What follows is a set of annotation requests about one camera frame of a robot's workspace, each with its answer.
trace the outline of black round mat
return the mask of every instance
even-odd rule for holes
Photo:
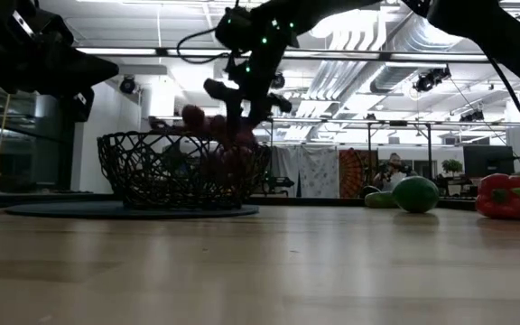
[[[173,219],[222,218],[248,216],[258,213],[256,206],[243,206],[229,210],[188,209],[127,209],[121,201],[66,202],[25,204],[11,207],[5,212],[26,217],[46,218],[102,218],[102,219]]]

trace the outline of wooden table surface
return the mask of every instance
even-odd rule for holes
[[[0,325],[520,325],[520,222],[262,207],[106,221],[0,214]]]

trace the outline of black cable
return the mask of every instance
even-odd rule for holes
[[[196,33],[194,33],[192,35],[188,35],[188,36],[184,37],[183,39],[181,39],[181,41],[179,41],[178,45],[176,46],[176,51],[178,52],[178,57],[180,57],[180,59],[182,59],[182,60],[184,60],[184,61],[186,61],[188,63],[191,63],[191,64],[206,64],[206,63],[210,63],[210,62],[212,62],[214,60],[220,59],[222,57],[228,57],[229,54],[227,52],[220,53],[219,55],[217,55],[217,56],[215,56],[213,58],[205,59],[205,60],[192,60],[192,59],[188,59],[185,56],[181,55],[180,49],[181,49],[181,46],[185,42],[187,42],[187,41],[189,41],[189,40],[191,40],[193,38],[199,37],[201,35],[205,35],[207,33],[213,33],[215,31],[216,31],[216,27],[208,29],[208,30],[203,31],[203,32],[196,32]]]
[[[505,73],[501,70],[501,68],[498,66],[497,62],[491,58],[486,52],[485,55],[487,55],[488,60],[491,62],[491,65],[493,68],[495,68],[495,71],[497,72],[498,76],[503,80],[503,83],[505,84],[506,90],[509,92],[509,95],[513,99],[513,102],[515,103],[516,109],[520,113],[520,102],[519,98],[517,98],[515,91],[513,90],[513,87],[511,87],[511,84],[509,83],[509,80],[506,78]]]
[[[469,99],[465,96],[465,94],[463,94],[462,90],[460,90],[459,86],[457,86],[457,83],[455,82],[455,80],[453,80],[452,78],[450,78],[450,82],[452,82],[452,84],[455,86],[455,88],[459,91],[459,94],[465,99],[465,101],[467,102],[467,105],[469,105],[469,107],[471,109],[475,109],[473,107],[473,105],[470,103]],[[495,135],[495,137],[499,140],[501,140],[501,142],[505,145],[505,146],[509,146],[505,140],[503,140],[499,135],[498,133],[491,127],[491,125],[489,125],[487,123],[487,121],[483,120],[483,122],[485,123],[485,125],[493,132],[493,134]],[[513,157],[514,158],[517,158],[518,156],[516,155],[515,151],[513,151]]]

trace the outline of monitor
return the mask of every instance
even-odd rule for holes
[[[504,145],[467,145],[465,155],[465,175],[469,178],[486,177],[494,173],[513,174],[515,172],[513,147]]]

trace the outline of orange tapestry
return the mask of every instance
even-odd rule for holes
[[[372,153],[373,177],[378,165],[378,152]],[[368,151],[340,150],[339,151],[339,177],[340,198],[355,199],[362,189],[367,186],[368,180]]]

